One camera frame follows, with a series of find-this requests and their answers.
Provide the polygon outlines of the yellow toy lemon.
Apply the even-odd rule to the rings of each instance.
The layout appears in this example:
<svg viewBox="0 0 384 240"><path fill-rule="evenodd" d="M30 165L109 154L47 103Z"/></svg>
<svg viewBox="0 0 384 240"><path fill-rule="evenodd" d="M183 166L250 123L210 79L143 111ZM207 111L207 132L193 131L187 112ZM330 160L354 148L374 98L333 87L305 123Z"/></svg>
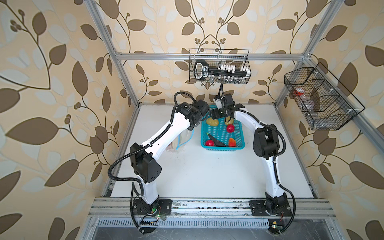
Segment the yellow toy lemon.
<svg viewBox="0 0 384 240"><path fill-rule="evenodd" d="M211 126L211 127L217 127L220 123L219 123L219 120L217 120L217 119L208 118L206 120L206 124Z"/></svg>

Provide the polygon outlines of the white toy radish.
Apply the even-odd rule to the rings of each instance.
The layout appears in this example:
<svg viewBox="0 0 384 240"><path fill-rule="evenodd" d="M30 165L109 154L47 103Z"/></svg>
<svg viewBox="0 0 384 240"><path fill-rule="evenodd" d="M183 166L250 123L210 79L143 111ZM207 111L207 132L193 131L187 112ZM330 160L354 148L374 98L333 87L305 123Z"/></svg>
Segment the white toy radish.
<svg viewBox="0 0 384 240"><path fill-rule="evenodd" d="M193 133L181 133L178 136L178 147L181 148L185 144L187 144L193 137Z"/></svg>

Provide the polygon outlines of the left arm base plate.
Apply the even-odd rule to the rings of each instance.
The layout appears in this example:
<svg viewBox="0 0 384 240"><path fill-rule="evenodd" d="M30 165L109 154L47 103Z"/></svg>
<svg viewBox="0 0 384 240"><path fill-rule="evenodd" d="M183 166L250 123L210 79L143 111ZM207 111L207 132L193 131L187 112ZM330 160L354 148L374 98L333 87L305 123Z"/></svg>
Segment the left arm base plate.
<svg viewBox="0 0 384 240"><path fill-rule="evenodd" d="M157 199L152 204L147 204L143 199L139 198L133 201L133 209L138 215L160 215L167 216L172 211L171 199Z"/></svg>

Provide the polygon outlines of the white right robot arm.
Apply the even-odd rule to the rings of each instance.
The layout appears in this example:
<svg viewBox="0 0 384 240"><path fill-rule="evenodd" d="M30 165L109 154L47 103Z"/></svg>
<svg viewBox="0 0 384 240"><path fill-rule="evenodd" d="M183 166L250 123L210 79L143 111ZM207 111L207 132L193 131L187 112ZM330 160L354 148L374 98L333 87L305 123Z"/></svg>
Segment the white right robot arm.
<svg viewBox="0 0 384 240"><path fill-rule="evenodd" d="M213 119L230 117L254 133L253 150L258 157L264 159L263 166L267 179L264 209L270 216L278 215L283 209L289 207L286 193L290 192L281 185L279 179L278 156L282 155L287 148L282 133L275 125L261 122L247 111L244 105L236 104L231 94L225 94L223 84L220 85L214 100L217 108L210 113Z"/></svg>

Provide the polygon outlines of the clear zip top bag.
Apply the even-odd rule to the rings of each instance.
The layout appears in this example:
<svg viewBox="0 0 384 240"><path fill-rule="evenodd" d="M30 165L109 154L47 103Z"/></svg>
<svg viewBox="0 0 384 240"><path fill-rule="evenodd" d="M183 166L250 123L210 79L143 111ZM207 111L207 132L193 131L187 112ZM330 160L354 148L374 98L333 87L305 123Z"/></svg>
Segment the clear zip top bag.
<svg viewBox="0 0 384 240"><path fill-rule="evenodd" d="M166 148L167 151L180 151L194 136L194 130L184 130Z"/></svg>

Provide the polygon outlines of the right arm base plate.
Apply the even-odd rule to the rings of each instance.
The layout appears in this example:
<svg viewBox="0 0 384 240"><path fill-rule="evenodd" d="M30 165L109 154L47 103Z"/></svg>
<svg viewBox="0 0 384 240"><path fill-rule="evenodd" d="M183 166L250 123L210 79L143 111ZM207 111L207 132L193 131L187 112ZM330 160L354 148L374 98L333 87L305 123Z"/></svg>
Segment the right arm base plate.
<svg viewBox="0 0 384 240"><path fill-rule="evenodd" d="M251 200L249 207L254 217L291 217L292 208L289 204L282 204L276 206L269 206L266 200Z"/></svg>

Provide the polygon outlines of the red toy apple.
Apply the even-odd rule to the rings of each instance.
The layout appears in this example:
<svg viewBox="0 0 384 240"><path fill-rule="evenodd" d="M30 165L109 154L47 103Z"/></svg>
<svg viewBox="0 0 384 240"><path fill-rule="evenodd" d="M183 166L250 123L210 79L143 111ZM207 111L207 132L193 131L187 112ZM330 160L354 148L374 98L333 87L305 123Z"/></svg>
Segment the red toy apple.
<svg viewBox="0 0 384 240"><path fill-rule="evenodd" d="M235 126L233 124L227 125L226 131L228 133L233 133L235 131Z"/></svg>

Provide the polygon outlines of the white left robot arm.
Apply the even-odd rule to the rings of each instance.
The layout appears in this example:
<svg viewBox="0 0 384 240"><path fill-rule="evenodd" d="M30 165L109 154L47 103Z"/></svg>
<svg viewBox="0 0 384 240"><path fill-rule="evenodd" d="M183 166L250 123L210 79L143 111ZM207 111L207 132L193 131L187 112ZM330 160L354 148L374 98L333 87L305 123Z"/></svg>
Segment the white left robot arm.
<svg viewBox="0 0 384 240"><path fill-rule="evenodd" d="M131 145L130 152L112 163L108 169L108 176L116 182L137 182L141 188L141 199L152 205L158 201L159 194L155 180L162 171L157 162L164 150L183 131L192 131L209 113L210 106L203 100L196 100L186 92L177 92L174 95L175 105L171 111L170 120L151 138L141 145ZM131 158L134 177L116 177L113 169L123 160Z"/></svg>

